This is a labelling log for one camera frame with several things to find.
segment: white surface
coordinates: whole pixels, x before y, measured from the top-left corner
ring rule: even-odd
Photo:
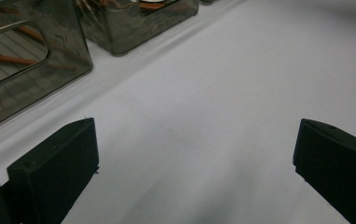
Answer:
[[[348,223],[292,165],[301,118],[356,135],[356,1],[220,0],[0,126],[6,168],[94,117],[100,175],[64,224]]]

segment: wooden stick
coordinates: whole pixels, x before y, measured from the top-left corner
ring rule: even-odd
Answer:
[[[44,45],[43,37],[38,32],[33,31],[33,30],[28,29],[28,28],[23,27],[23,26],[19,27],[17,30],[20,31],[24,35],[32,37],[34,40],[36,40],[36,41],[38,41],[38,42],[40,42],[40,43],[42,43]]]
[[[16,58],[16,57],[9,57],[6,55],[0,55],[0,63],[15,63],[15,64],[22,64],[22,65],[32,65],[35,63],[39,63],[39,61],[23,59],[23,58]],[[55,68],[55,69],[64,69],[64,70],[68,70],[68,71],[76,70],[76,66],[69,66],[69,65],[46,64],[46,66]]]
[[[34,63],[38,63],[38,61],[0,55],[0,63],[15,63],[15,64],[31,65]]]
[[[147,9],[147,10],[156,10],[161,7],[166,6],[165,3],[145,3],[145,2],[140,2],[139,3],[140,8]]]

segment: plastic container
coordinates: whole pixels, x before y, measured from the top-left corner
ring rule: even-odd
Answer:
[[[85,36],[112,54],[123,55],[196,15],[199,0],[77,0],[76,6]]]
[[[92,67],[70,0],[0,1],[0,122]]]

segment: clear plastic bin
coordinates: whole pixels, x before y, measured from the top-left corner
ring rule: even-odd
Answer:
[[[84,34],[114,55],[126,54],[194,16],[199,0],[76,0]]]
[[[0,122],[92,67],[72,1],[0,1]]]

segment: white tablecloth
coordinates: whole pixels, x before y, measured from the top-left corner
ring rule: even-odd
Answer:
[[[356,1],[220,0],[0,125],[6,168],[94,117],[64,224],[348,223],[292,165],[300,119],[356,136]]]

